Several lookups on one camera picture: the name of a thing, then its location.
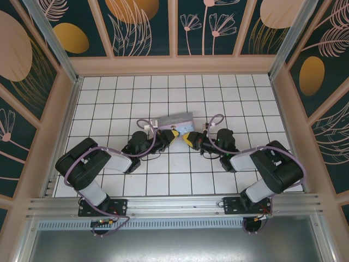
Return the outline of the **pastel cartoon tin box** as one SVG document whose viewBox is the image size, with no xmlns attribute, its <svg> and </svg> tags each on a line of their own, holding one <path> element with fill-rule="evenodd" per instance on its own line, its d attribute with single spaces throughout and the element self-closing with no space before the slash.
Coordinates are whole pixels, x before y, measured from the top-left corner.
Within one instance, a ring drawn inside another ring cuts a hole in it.
<svg viewBox="0 0 349 262">
<path fill-rule="evenodd" d="M 172 130 L 178 131 L 180 136 L 183 136 L 188 132 L 195 131 L 194 117 L 192 112 L 184 112 L 161 117 L 158 119 L 158 124 L 159 130 L 171 129 L 170 126 L 175 125 L 176 128 Z"/>
</svg>

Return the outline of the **grey metal sheet panel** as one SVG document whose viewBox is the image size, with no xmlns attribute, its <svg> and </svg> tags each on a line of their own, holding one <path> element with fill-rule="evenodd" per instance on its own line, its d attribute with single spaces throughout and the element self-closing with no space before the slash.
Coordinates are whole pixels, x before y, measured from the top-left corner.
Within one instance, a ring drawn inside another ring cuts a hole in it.
<svg viewBox="0 0 349 262">
<path fill-rule="evenodd" d="M 239 229 L 40 231 L 30 262 L 323 262 L 311 235 Z"/>
</svg>

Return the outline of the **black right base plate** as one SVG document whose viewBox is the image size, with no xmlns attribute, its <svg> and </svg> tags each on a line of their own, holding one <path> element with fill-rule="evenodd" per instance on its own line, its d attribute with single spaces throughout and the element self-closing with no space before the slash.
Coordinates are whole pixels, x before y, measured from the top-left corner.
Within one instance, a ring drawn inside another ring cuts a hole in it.
<svg viewBox="0 0 349 262">
<path fill-rule="evenodd" d="M 225 197 L 223 208 L 226 215 L 263 214 L 272 212 L 272 202 L 270 198 L 264 198 L 254 203 L 240 197 Z"/>
</svg>

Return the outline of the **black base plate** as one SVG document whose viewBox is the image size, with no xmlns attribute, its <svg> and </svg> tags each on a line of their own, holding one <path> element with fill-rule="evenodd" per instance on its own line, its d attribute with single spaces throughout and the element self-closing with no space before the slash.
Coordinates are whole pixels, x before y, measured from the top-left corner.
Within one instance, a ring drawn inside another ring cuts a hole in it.
<svg viewBox="0 0 349 262">
<path fill-rule="evenodd" d="M 105 200 L 96 207 L 92 207 L 85 200 L 80 200 L 77 215 L 79 217 L 125 216 L 127 205 L 127 199 Z"/>
<path fill-rule="evenodd" d="M 264 198 L 254 203 L 240 197 L 225 197 L 223 208 L 226 215 L 263 214 L 272 212 L 272 202 L 270 198 Z"/>
</svg>

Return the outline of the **aluminium mounting rail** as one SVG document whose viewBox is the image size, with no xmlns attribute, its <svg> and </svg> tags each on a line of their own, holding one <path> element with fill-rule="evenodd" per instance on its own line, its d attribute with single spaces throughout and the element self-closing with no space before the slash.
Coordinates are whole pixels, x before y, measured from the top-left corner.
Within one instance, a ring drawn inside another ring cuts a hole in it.
<svg viewBox="0 0 349 262">
<path fill-rule="evenodd" d="M 201 218 L 222 217 L 218 204 L 223 195 L 189 196 L 130 196 L 127 197 L 127 216 L 130 218 Z M 77 218 L 78 197 L 34 198 L 25 211 L 26 218 Z M 271 200 L 271 213 L 276 216 L 321 215 L 323 208 L 318 195 L 284 193 Z"/>
</svg>

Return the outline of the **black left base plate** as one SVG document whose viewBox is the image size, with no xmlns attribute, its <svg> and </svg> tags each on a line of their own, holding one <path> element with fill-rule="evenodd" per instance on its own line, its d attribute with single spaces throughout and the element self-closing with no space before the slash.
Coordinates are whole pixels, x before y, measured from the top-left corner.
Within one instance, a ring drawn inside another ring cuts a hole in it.
<svg viewBox="0 0 349 262">
<path fill-rule="evenodd" d="M 92 207 L 85 200 L 80 200 L 77 215 L 79 217 L 125 216 L 127 205 L 127 199 L 105 200 L 96 207 Z"/>
</svg>

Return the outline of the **aluminium side rail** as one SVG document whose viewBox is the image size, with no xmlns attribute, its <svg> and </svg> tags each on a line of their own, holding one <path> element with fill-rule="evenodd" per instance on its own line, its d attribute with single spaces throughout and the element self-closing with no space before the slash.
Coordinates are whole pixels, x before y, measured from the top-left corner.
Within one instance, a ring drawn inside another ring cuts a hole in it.
<svg viewBox="0 0 349 262">
<path fill-rule="evenodd" d="M 55 179 L 57 174 L 56 174 L 56 169 L 55 169 L 55 164 L 56 161 L 64 154 L 65 152 L 65 147 L 67 145 L 68 141 L 68 136 L 69 136 L 69 131 L 70 131 L 70 126 L 73 121 L 73 114 L 75 112 L 77 100 L 79 98 L 79 93 L 81 90 L 81 86 L 83 83 L 83 77 L 77 77 L 77 80 L 75 83 L 72 85 L 71 92 L 67 101 L 67 105 L 65 108 L 65 112 L 62 117 L 61 125 L 58 130 L 58 135 L 55 141 L 55 145 L 52 151 L 52 155 L 47 167 L 47 171 L 45 174 L 45 178 L 43 181 L 43 185 L 41 187 L 41 191 L 39 194 L 40 198 L 45 198 L 46 197 L 46 192 L 47 188 L 50 184 L 50 180 L 53 178 Z"/>
</svg>

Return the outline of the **aluminium corner post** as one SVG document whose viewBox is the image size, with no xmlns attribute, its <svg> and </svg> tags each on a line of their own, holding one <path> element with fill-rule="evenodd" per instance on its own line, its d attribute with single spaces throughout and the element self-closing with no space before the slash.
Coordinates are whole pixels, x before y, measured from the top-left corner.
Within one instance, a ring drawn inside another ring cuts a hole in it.
<svg viewBox="0 0 349 262">
<path fill-rule="evenodd" d="M 324 0 L 304 0 L 269 69 L 268 77 L 271 82 L 275 79 L 292 48 L 296 45 L 296 42 L 304 31 L 304 28 L 309 20 L 311 20 L 311 16 L 313 13 L 316 13 L 316 7 L 318 5 L 321 6 L 323 1 Z"/>
<path fill-rule="evenodd" d="M 39 27 L 41 33 L 46 38 L 48 44 L 52 48 L 53 53 L 58 58 L 59 62 L 61 63 L 61 66 L 67 73 L 69 79 L 73 83 L 77 83 L 78 81 L 82 80 L 82 78 L 80 78 L 79 75 L 76 73 L 67 53 L 63 49 L 56 34 L 54 33 L 52 26 L 50 25 L 49 21 L 46 19 L 44 13 L 42 12 L 39 3 L 36 0 L 22 1 L 26 6 L 28 12 L 32 15 L 33 20 Z"/>
</svg>

